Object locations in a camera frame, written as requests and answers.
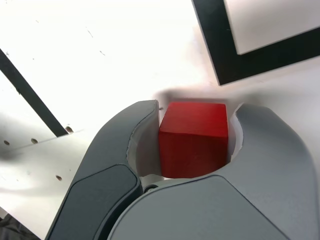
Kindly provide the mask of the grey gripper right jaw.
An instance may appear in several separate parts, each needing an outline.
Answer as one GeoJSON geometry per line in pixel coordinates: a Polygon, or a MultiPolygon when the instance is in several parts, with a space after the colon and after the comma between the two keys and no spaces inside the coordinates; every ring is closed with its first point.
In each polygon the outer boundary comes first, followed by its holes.
{"type": "Polygon", "coordinates": [[[116,221],[111,240],[312,240],[314,162],[272,110],[240,105],[231,161],[163,181],[116,221]]]}

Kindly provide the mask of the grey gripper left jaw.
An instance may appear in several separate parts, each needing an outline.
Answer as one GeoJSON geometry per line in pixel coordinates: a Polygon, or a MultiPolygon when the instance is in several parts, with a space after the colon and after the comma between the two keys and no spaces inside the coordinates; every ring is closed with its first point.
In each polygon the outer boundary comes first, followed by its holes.
{"type": "Polygon", "coordinates": [[[89,145],[47,233],[48,240],[105,240],[143,193],[141,178],[160,176],[159,103],[136,102],[111,118],[89,145]]]}

